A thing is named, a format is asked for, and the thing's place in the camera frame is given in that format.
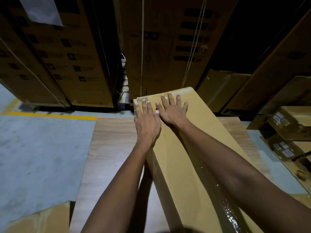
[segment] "concrete floor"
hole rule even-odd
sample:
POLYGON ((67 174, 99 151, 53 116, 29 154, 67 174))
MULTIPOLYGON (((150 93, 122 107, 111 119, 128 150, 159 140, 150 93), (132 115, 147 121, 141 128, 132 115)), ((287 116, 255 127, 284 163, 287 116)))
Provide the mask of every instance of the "concrete floor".
MULTIPOLYGON (((0 85, 0 111, 13 99, 0 85)), ((13 111, 20 111, 18 105, 13 111)), ((11 114, 0 115, 0 232, 9 221, 68 200, 75 201, 96 117, 133 117, 130 111, 71 113, 80 119, 59 118, 60 113, 47 116, 37 112, 39 117, 32 113, 11 114)), ((260 139, 259 131, 248 133, 270 168, 275 184, 291 194, 306 194, 260 139)))

